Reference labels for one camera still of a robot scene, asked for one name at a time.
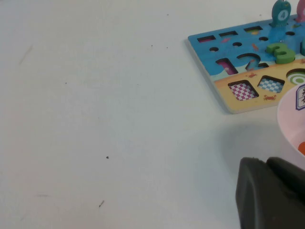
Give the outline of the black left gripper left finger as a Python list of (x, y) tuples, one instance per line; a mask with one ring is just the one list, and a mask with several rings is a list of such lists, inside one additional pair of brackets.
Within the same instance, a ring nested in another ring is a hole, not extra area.
[(303, 229), (305, 198), (289, 189), (257, 158), (240, 161), (235, 193), (243, 229)]

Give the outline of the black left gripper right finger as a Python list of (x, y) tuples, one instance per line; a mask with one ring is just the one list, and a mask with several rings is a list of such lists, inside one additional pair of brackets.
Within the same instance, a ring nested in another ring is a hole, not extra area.
[(305, 197), (305, 171), (303, 169), (279, 157), (268, 158), (266, 164), (289, 189), (300, 198)]

